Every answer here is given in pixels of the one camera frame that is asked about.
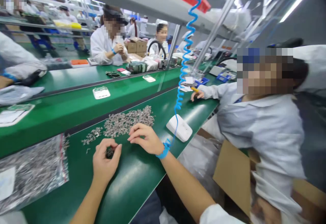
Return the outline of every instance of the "clear plastic bag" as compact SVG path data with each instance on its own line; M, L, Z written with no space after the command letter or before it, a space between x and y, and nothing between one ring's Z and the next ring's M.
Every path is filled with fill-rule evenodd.
M213 175L221 146L216 139L206 139L196 134L178 157L216 202L219 200L219 186L213 180Z
M27 101L32 96L39 94L44 90L44 87L27 87L12 85L0 89L0 105L14 105Z
M0 201L0 215L20 210L69 180L63 134L0 160L0 174L15 168L12 194Z

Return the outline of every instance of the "blue bin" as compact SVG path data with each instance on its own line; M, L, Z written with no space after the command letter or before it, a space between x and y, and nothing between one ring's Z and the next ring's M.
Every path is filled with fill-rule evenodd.
M209 81L209 79L207 79L205 77L203 77L203 79L201 80L201 82L199 82L199 81L196 80L195 81L197 83L196 88L198 88L198 86L200 86L200 85L206 85L208 83L208 81Z

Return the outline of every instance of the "blue coiled cord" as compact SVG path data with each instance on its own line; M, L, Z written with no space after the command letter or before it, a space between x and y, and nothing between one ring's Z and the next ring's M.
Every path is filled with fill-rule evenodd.
M176 133L177 133L177 129L178 129L178 117L177 117L177 110L180 110L181 109L181 106L182 106L182 103L181 101L183 101L183 96L184 96L184 93L182 91L180 91L180 87L181 87L181 83L186 81L183 77L187 74L184 69L187 68L188 66L185 65L184 63L186 61L189 60L189 58L186 57L187 54L189 54L191 51L189 49L187 49L188 46L192 45L193 44L193 41L191 39L188 39L192 34L195 33L196 29L194 27L192 27L191 25L197 21L198 19L198 15L196 13L193 12L193 10L195 10L199 5L201 4L201 0L197 0L197 4L194 5L192 8L189 9L188 11L188 14L192 17L194 17L193 20L191 20L190 22L187 23L186 27L187 29L190 30L190 33L188 33L188 35L186 36L185 38L185 42L187 42L187 44L185 45L185 47L183 48L186 53L182 56L183 60L181 62L181 65L182 65L182 68L180 70L180 81L179 81L179 87L178 87L178 95L177 95L177 102L174 106L174 113L175 113L175 116L176 116L176 119L177 119L177 127L176 127L176 131L174 132L174 135L173 135L173 141L171 143L171 146L173 145L174 143L174 140L176 138Z

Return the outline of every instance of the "yellow object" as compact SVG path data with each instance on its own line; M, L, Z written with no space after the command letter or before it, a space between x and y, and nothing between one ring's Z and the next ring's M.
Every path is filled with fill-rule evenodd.
M195 91L195 92L199 92L199 90L196 89L196 88L194 88L194 87L191 87L191 89L192 89L193 91Z

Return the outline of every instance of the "hand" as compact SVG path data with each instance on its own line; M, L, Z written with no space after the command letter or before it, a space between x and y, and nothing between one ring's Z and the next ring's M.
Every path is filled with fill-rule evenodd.
M281 224L281 212L272 206L269 202L259 197L251 209L251 212L257 216L262 211L265 217L266 224Z
M0 89L5 88L13 83L14 81L12 79L9 79L4 76L0 76Z
M123 51L123 49L124 49L124 46L122 45L122 44L120 44L120 43L117 43L116 45L115 45L115 47L113 48L113 50L115 51L115 53L120 53L120 52L122 52Z
M203 98L205 96L203 91L199 91L199 92L194 92L191 94L191 100L194 101L195 97L197 97L197 99L199 98Z
M114 154L112 159L105 157L106 149L112 147ZM94 176L93 182L103 186L107 186L113 177L120 160L122 144L117 144L114 139L105 138L96 146L93 156Z
M164 151L164 145L159 140L152 127L138 123L131 127L129 135L128 141L130 141L130 143L139 144L150 154L160 155Z

